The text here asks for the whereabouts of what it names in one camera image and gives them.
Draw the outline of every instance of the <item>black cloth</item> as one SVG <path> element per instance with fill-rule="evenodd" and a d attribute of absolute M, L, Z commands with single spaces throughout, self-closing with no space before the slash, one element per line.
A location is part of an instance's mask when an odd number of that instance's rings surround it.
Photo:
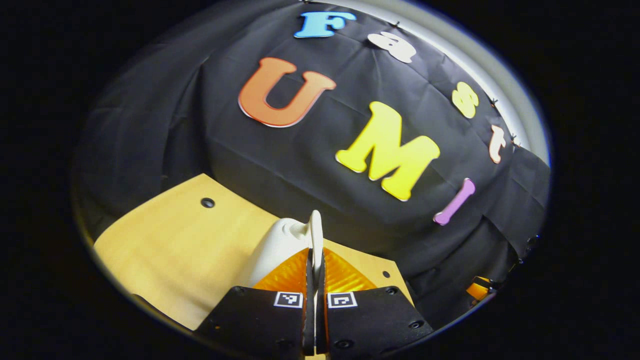
<path fill-rule="evenodd" d="M 330 38 L 294 38 L 310 11 L 351 12 L 357 20 Z M 409 64 L 368 43 L 388 31 L 417 50 Z M 289 103 L 305 71 L 337 83 L 304 119 L 274 129 L 247 117 L 238 94 L 259 60 L 297 70 L 269 94 Z M 452 104 L 459 81 L 479 96 L 473 119 Z M 440 148 L 401 202 L 335 160 L 379 101 L 403 117 L 401 143 L 430 137 Z M 326 238 L 393 259 L 417 308 L 437 329 L 470 306 L 474 276 L 503 280 L 527 252 L 547 205 L 550 169 L 507 142 L 495 164 L 491 124 L 509 134 L 500 113 L 462 68 L 401 28 L 348 8 L 293 0 L 214 6 L 161 36 L 105 89 L 90 113 L 74 161 L 81 217 L 96 239 L 115 220 L 163 191 L 205 173 L 278 217 L 323 217 Z M 464 178 L 476 192 L 440 226 L 432 220 Z"/>

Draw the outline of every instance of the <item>black background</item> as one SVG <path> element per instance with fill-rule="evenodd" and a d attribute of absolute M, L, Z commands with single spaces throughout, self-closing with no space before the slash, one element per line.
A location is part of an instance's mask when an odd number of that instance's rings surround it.
<path fill-rule="evenodd" d="M 10 358 L 213 357 L 108 283 L 80 241 L 68 161 L 102 87 L 154 37 L 212 4 L 184 0 L 7 7 L 5 135 Z M 487 306 L 406 356 L 631 357 L 637 309 L 631 2 L 432 1 L 494 48 L 540 100 L 554 137 L 541 245 Z"/>

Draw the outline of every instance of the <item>wooden board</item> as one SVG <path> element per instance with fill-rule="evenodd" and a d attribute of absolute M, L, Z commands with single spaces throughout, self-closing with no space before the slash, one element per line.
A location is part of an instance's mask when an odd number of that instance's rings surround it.
<path fill-rule="evenodd" d="M 215 206 L 202 206 L 204 197 Z M 118 219 L 93 248 L 127 291 L 195 330 L 278 219 L 201 174 Z M 376 286 L 397 286 L 411 301 L 395 262 L 327 239 L 324 246 Z"/>

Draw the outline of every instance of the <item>orange letter u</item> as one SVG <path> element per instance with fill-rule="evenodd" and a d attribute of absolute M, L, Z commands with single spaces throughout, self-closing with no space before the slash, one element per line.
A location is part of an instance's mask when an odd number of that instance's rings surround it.
<path fill-rule="evenodd" d="M 272 108 L 267 104 L 267 95 L 284 74 L 295 71 L 296 66 L 288 61 L 278 58 L 261 59 L 260 67 L 244 84 L 238 96 L 242 111 L 267 126 L 292 126 L 302 120 L 323 91 L 335 88 L 335 82 L 330 78 L 306 71 L 302 74 L 305 84 L 289 105 L 282 109 Z"/>

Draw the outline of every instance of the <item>letter m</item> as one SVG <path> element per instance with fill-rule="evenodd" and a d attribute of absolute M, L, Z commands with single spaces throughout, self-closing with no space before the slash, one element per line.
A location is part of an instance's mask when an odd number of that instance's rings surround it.
<path fill-rule="evenodd" d="M 367 169 L 365 159 L 373 152 L 369 179 L 378 180 L 397 169 L 382 180 L 382 188 L 397 199 L 407 201 L 424 169 L 440 156 L 440 148 L 424 135 L 400 146 L 400 114 L 378 101 L 370 103 L 369 108 L 372 113 L 369 123 L 347 150 L 336 153 L 335 159 L 355 172 L 363 172 Z"/>

